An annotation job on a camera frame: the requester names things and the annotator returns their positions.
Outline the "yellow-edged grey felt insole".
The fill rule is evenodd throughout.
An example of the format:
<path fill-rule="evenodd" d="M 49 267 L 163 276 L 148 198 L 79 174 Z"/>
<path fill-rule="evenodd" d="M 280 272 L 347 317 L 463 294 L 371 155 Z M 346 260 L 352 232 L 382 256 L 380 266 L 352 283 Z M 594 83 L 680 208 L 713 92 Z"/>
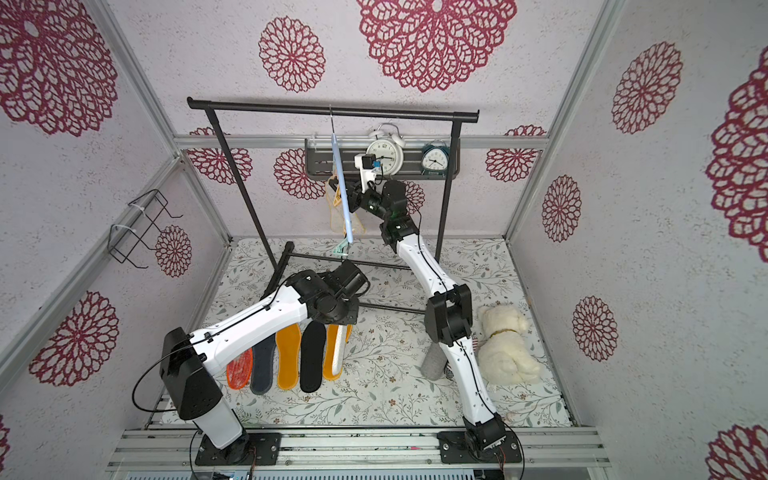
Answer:
<path fill-rule="evenodd" d="M 346 325 L 346 326 L 348 327 L 348 332 L 347 332 L 347 344 L 348 344 L 351 336 L 351 332 L 352 332 L 352 326 L 351 325 Z M 323 378 L 328 381 L 335 381 L 339 379 L 342 375 L 341 373 L 341 375 L 337 379 L 333 379 L 331 377 L 331 358 L 332 358 L 333 347 L 334 347 L 334 337 L 336 334 L 335 330 L 336 330 L 335 325 L 329 325 L 326 329 L 326 347 L 325 347 L 322 374 L 323 374 Z"/>

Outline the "orange yellow insole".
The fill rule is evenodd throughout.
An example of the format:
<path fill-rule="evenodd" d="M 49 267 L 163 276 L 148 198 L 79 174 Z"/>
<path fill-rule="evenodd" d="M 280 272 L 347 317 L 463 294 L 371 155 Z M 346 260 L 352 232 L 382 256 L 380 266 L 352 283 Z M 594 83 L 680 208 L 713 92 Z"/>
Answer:
<path fill-rule="evenodd" d="M 299 382 L 300 326 L 293 324 L 278 331 L 276 346 L 278 350 L 277 386 L 281 390 L 291 390 Z"/>

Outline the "light blue clip hanger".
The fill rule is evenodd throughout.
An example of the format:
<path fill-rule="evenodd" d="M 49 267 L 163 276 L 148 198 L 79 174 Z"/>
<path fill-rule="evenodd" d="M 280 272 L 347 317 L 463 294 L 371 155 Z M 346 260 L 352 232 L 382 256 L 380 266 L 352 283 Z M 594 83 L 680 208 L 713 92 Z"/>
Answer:
<path fill-rule="evenodd" d="M 330 117 L 330 124 L 331 124 L 331 150 L 332 150 L 336 177 L 338 180 L 337 193 L 341 200 L 342 215 L 344 220 L 344 235 L 345 235 L 345 239 L 334 249 L 334 252 L 341 258 L 346 258 L 349 255 L 350 247 L 354 242 L 352 216 L 349 209 L 345 175 L 343 172 L 343 163 L 341 158 L 339 142 L 338 142 L 338 138 L 335 131 L 335 123 L 334 123 L 332 107 L 329 107 L 329 117 Z"/>

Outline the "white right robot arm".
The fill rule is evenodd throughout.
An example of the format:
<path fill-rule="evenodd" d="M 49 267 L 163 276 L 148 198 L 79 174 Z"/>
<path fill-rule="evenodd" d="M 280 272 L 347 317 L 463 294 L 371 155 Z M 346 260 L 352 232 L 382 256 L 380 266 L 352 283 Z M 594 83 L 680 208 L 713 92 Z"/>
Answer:
<path fill-rule="evenodd" d="M 350 212 L 362 209 L 381 220 L 384 244 L 406 263 L 425 290 L 426 333 L 446 357 L 459 388 L 468 449 L 480 456 L 500 447 L 507 437 L 506 424 L 480 375 L 472 342 L 470 289 L 453 280 L 428 250 L 420 224 L 407 211 L 405 184 L 389 180 L 378 191 L 373 181 L 353 182 L 337 191 Z"/>

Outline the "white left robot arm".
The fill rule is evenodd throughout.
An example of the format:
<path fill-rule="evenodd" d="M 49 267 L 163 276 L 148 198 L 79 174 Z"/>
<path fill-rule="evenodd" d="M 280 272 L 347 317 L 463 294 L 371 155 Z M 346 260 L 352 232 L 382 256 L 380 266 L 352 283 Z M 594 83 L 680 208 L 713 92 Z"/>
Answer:
<path fill-rule="evenodd" d="M 246 431 L 215 376 L 242 353 L 278 331 L 307 319 L 352 324 L 358 292 L 368 278 L 350 260 L 334 270 L 303 270 L 258 303 L 211 327 L 168 332 L 159 376 L 180 419 L 193 422 L 218 450 L 246 440 Z"/>

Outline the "dark grey felt insole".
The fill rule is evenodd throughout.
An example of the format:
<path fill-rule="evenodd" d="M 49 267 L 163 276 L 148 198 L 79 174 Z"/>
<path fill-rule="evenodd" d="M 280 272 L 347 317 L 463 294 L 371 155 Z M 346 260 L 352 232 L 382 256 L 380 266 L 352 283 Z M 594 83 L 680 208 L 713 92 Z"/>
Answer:
<path fill-rule="evenodd" d="M 276 335 L 270 335 L 251 348 L 253 365 L 250 390 L 255 395 L 264 395 L 270 391 L 274 380 L 274 357 Z"/>

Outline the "white dotted foam insole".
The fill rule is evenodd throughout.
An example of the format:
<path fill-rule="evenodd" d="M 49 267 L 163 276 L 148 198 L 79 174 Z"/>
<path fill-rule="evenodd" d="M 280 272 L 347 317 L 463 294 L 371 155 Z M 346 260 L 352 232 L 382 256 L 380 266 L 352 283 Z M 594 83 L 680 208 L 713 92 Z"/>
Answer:
<path fill-rule="evenodd" d="M 305 328 L 300 350 L 300 388 L 304 393 L 317 391 L 323 380 L 326 326 L 311 321 Z"/>

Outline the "red translucent gel insole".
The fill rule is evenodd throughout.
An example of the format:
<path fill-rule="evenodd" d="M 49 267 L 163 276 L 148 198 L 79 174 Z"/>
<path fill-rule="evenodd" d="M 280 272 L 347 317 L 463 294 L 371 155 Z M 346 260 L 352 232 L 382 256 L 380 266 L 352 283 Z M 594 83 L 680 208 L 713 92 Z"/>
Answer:
<path fill-rule="evenodd" d="M 232 360 L 226 367 L 226 379 L 228 387 L 232 390 L 241 390 L 249 385 L 253 368 L 253 351 L 246 349 Z"/>

